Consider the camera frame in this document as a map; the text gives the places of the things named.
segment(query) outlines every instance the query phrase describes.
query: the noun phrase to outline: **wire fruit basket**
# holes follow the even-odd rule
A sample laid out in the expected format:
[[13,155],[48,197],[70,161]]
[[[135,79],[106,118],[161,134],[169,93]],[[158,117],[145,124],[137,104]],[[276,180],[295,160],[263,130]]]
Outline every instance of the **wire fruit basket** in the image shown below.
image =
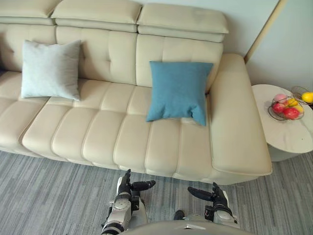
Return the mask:
[[303,93],[308,93],[308,92],[309,92],[309,91],[308,91],[307,89],[305,89],[305,88],[303,88],[303,87],[298,87],[298,86],[292,87],[292,89],[291,89],[291,93],[292,93],[293,97],[294,97],[298,102],[300,102],[300,103],[302,103],[302,104],[312,105],[313,102],[307,103],[307,102],[305,102],[304,100],[302,100],[302,94],[303,94]]
[[294,96],[286,96],[283,99],[272,100],[268,113],[276,120],[299,120],[304,116],[304,108]]

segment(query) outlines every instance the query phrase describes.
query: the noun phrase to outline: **sofa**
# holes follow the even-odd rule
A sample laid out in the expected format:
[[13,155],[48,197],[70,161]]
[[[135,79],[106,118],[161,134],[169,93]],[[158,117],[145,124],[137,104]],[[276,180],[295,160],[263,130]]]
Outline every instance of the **sofa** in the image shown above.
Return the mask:
[[[223,53],[227,33],[221,12],[189,6],[0,0],[0,150],[222,185],[271,174],[244,60]],[[81,40],[81,101],[21,98],[24,40]],[[206,126],[184,117],[146,122],[149,61],[214,64]]]

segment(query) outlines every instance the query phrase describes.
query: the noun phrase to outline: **yellow fruit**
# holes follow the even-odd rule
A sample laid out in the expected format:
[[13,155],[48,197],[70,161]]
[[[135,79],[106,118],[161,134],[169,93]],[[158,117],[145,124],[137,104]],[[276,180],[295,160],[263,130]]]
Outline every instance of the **yellow fruit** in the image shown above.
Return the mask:
[[298,110],[301,114],[304,112],[304,109],[301,105],[296,105],[296,106],[293,106],[293,108],[295,108],[296,110]]
[[291,99],[287,100],[287,104],[288,104],[288,106],[296,106],[296,105],[298,105],[298,101],[295,98],[291,98]]
[[313,92],[305,92],[301,96],[302,100],[307,103],[313,103]]

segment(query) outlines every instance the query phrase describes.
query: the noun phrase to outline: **side table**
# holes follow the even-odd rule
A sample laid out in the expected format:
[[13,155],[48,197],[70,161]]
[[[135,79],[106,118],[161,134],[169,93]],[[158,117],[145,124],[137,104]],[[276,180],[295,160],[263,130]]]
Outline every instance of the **side table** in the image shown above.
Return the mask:
[[268,150],[273,162],[295,157],[313,150],[313,110],[305,104],[304,116],[299,120],[278,121],[268,113],[268,107],[276,94],[291,92],[273,85],[252,86],[258,106]]

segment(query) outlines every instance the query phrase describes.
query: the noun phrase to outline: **white wall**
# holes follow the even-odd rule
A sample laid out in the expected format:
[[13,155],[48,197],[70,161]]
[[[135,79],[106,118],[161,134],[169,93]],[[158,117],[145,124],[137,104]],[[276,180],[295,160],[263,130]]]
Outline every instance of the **white wall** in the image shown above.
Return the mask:
[[229,34],[224,51],[245,56],[278,0],[134,0],[189,5],[222,11],[228,22]]
[[253,84],[313,91],[313,0],[288,0],[247,63]]

